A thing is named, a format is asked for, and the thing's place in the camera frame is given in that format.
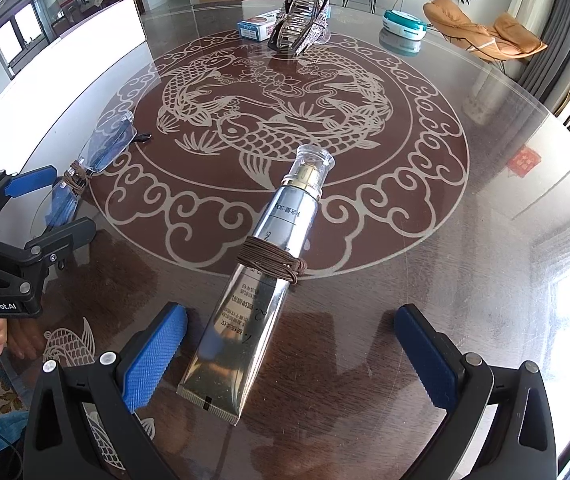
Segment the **orange lounge chair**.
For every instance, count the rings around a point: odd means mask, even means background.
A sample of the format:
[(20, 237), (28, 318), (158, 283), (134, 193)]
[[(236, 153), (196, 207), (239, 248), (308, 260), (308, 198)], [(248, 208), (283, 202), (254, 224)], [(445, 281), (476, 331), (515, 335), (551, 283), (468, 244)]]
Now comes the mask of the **orange lounge chair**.
[(452, 0), (431, 0), (423, 12), (445, 40), (486, 62), (525, 60), (547, 48), (507, 12), (491, 26), (474, 23)]

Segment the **clear blue glasses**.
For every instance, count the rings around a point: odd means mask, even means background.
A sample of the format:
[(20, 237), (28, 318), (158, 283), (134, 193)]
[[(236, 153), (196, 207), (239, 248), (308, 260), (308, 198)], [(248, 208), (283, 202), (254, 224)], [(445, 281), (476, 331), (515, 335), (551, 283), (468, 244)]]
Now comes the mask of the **clear blue glasses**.
[(133, 120), (133, 113), (126, 110), (95, 127), (77, 158), (56, 179), (41, 202), (32, 220), (32, 234), (42, 234), (72, 222), (90, 180), (110, 166), (132, 143), (151, 140), (151, 133), (136, 130)]

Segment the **teal white round container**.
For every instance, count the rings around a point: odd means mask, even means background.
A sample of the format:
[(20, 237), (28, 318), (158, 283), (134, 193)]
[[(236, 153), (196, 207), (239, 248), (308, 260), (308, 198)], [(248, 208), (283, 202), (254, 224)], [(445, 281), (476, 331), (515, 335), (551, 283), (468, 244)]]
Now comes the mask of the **teal white round container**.
[(383, 27), (400, 38), (421, 41), (429, 24), (407, 12), (388, 9), (383, 14)]

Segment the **silver cosmetic tube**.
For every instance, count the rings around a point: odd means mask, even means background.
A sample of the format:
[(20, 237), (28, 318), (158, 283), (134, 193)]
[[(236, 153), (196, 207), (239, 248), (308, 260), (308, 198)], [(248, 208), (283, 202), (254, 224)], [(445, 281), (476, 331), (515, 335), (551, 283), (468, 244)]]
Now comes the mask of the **silver cosmetic tube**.
[(232, 426), (241, 419), (288, 289), (307, 270), (301, 253), (334, 164), (324, 148), (297, 148), (291, 169), (243, 241), (179, 382), (179, 396)]

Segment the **blue white toothpaste box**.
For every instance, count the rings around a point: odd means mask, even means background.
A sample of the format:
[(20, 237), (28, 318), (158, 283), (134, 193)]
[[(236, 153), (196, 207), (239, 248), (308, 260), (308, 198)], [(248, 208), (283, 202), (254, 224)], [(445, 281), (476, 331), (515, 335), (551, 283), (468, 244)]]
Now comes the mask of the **blue white toothpaste box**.
[(275, 9), (245, 18), (236, 25), (238, 36), (243, 39), (262, 42), (268, 40), (273, 32), (276, 19), (279, 17), (279, 10)]

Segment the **grey curtain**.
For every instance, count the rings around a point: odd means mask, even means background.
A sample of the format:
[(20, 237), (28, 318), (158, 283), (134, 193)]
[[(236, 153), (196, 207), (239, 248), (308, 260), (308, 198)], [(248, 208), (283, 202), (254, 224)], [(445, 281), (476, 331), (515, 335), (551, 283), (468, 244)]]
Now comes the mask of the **grey curtain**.
[(554, 110), (570, 87), (570, 0), (554, 0), (541, 39), (547, 48), (532, 58), (517, 82)]

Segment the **rhinestone hair claw clip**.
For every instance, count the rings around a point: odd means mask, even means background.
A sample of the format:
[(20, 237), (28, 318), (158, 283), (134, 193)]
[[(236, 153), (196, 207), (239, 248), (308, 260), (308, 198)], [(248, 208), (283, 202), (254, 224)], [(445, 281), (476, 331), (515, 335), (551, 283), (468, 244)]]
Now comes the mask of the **rhinestone hair claw clip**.
[(284, 0), (268, 47), (294, 58), (312, 46), (327, 44), (331, 39), (330, 16), (329, 0)]

